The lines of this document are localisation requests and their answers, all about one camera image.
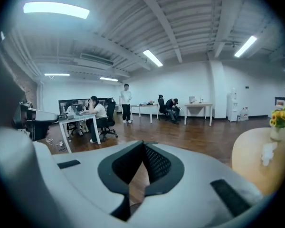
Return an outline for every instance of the ceiling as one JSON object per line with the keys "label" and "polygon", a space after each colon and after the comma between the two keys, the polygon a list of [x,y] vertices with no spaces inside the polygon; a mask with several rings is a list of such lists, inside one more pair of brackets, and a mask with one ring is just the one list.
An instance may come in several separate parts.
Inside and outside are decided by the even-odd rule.
{"label": "ceiling", "polygon": [[[157,67],[143,54],[147,49],[164,66],[181,64],[197,53],[234,54],[252,35],[258,40],[243,58],[263,55],[272,61],[285,54],[283,27],[262,0],[48,0],[89,9],[87,19],[23,14],[28,1],[41,0],[17,1],[16,26],[3,46],[39,79],[44,73],[70,73],[78,80],[105,76],[122,81],[142,68]],[[79,65],[81,53],[114,64]]]}

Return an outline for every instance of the flower vase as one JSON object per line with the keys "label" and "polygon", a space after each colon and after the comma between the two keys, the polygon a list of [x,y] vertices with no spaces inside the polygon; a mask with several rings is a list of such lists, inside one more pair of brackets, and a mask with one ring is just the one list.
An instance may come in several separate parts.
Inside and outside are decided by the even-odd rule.
{"label": "flower vase", "polygon": [[272,127],[271,128],[271,131],[270,131],[270,138],[273,140],[273,141],[281,141],[282,140],[282,137],[281,137],[281,128],[278,128],[278,127]]}

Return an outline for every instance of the black office chair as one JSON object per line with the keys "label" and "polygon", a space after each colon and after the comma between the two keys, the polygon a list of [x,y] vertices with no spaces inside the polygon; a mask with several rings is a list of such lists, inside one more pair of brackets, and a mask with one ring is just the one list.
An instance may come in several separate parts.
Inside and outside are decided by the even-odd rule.
{"label": "black office chair", "polygon": [[101,142],[106,141],[106,139],[107,139],[106,135],[107,134],[113,134],[113,135],[115,135],[116,138],[118,138],[118,135],[116,134],[116,131],[114,129],[110,129],[110,127],[113,127],[115,125],[115,121],[114,121],[114,118],[113,118],[115,105],[116,105],[115,100],[113,98],[109,98],[108,99],[108,106],[107,106],[107,109],[106,109],[107,117],[99,118],[99,120],[103,121],[103,126],[104,126],[103,128],[100,129],[101,130],[100,135],[103,136]]}
{"label": "black office chair", "polygon": [[163,96],[158,95],[157,101],[158,101],[158,104],[160,105],[160,113],[162,113],[164,116],[168,116],[167,106],[165,105],[165,102],[163,100]]}

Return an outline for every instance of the black pants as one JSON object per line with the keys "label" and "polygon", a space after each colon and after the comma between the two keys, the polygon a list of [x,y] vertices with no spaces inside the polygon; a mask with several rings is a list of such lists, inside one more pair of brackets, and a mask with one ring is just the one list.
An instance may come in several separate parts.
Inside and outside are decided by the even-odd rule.
{"label": "black pants", "polygon": [[[98,132],[95,132],[95,130],[94,130],[93,119],[87,119],[85,123],[86,123],[86,126],[88,127],[88,129],[91,133],[92,141],[96,142],[97,141],[96,134],[98,134]],[[103,120],[96,120],[96,124],[97,124],[97,128],[104,128],[105,127]]]}
{"label": "black pants", "polygon": [[179,108],[172,107],[172,109],[167,109],[167,111],[168,111],[172,121],[177,120],[177,118],[179,117],[179,114],[180,114]]}
{"label": "black pants", "polygon": [[123,120],[129,121],[131,118],[130,104],[122,104],[123,106]]}

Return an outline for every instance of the ceiling light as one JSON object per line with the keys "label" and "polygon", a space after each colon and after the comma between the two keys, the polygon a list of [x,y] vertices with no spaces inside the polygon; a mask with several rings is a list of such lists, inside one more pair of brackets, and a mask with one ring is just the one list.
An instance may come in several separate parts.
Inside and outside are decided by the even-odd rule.
{"label": "ceiling light", "polygon": [[251,36],[248,41],[241,47],[240,50],[234,55],[235,57],[240,57],[255,41],[257,40],[256,37]]}
{"label": "ceiling light", "polygon": [[44,76],[70,76],[70,74],[44,74]]}
{"label": "ceiling light", "polygon": [[27,2],[23,6],[24,13],[60,13],[86,19],[89,10],[58,2]]}
{"label": "ceiling light", "polygon": [[153,53],[149,50],[143,52],[149,59],[151,59],[157,66],[161,67],[162,63],[153,55]]}
{"label": "ceiling light", "polygon": [[115,79],[115,78],[104,78],[104,77],[100,77],[99,79],[101,79],[101,80],[115,81],[115,82],[118,81],[118,79]]}
{"label": "ceiling light", "polygon": [[4,40],[5,36],[4,36],[2,31],[1,31],[0,35],[1,35],[1,39]]}

